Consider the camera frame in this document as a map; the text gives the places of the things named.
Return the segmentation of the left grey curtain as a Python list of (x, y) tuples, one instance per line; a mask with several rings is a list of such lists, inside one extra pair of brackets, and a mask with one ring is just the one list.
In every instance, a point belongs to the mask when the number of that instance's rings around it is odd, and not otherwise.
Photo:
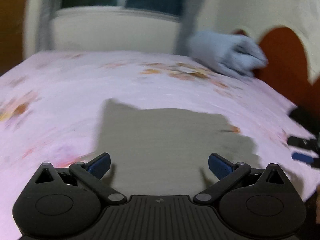
[(37, 31), (37, 49), (38, 51), (51, 50), (53, 48), (53, 38), (50, 22), (61, 0), (41, 0), (40, 18)]

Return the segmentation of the right grey curtain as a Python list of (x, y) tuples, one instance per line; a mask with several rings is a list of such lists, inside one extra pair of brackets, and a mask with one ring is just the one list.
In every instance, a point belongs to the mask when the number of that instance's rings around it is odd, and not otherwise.
[(196, 28), (196, 20), (205, 0), (183, 0), (182, 15), (180, 17), (180, 28), (176, 38), (175, 54), (187, 56), (188, 38)]

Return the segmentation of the pink floral bed sheet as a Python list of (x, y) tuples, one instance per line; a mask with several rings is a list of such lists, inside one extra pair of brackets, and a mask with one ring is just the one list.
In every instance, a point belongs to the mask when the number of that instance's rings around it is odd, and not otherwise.
[(216, 74), (188, 57), (134, 51), (44, 52), (1, 77), (1, 239), (18, 239), (12, 207), (41, 163), (67, 167), (96, 155), (108, 100), (137, 109), (220, 114), (251, 138), (261, 168), (281, 166), (303, 200), (319, 172), (292, 159), (287, 137), (309, 137), (291, 101), (253, 78)]

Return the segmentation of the light blue rolled duvet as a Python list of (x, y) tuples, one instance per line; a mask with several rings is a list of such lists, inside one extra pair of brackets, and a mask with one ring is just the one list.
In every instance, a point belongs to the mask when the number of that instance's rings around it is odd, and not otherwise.
[(253, 77), (252, 70), (266, 67), (262, 49), (244, 35), (198, 31), (188, 40), (189, 56), (219, 74), (241, 79)]

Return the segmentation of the grey knit pants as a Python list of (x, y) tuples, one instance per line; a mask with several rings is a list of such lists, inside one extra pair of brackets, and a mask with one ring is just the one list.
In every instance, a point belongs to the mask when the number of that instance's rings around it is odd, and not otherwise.
[(212, 153), (257, 168), (256, 148), (220, 114), (108, 100), (95, 151), (110, 154), (103, 182), (124, 195), (194, 195), (217, 180), (208, 168)]

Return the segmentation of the brown wooden door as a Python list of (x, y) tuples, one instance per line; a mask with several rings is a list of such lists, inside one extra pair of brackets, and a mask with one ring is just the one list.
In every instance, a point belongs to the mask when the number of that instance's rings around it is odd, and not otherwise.
[(23, 60), (23, 21), (26, 0), (1, 0), (1, 74)]

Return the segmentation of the red wooden headboard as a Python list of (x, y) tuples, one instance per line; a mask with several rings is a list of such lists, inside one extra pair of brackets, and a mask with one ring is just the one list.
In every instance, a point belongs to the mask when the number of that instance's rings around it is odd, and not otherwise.
[(265, 68), (254, 69), (257, 79), (308, 112), (319, 115), (319, 79), (309, 82), (305, 48), (288, 27), (275, 27), (258, 42), (267, 57)]

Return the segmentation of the grey curtain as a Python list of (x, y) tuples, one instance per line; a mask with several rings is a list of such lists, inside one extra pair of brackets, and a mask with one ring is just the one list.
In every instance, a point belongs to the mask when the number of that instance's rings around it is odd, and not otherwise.
[(61, 0), (41, 0), (40, 18), (37, 31), (37, 49), (38, 51), (51, 50), (53, 48), (53, 38), (50, 22)]
[(183, 0), (182, 15), (180, 17), (180, 28), (176, 38), (175, 54), (187, 56), (188, 38), (196, 28), (196, 20), (205, 0)]

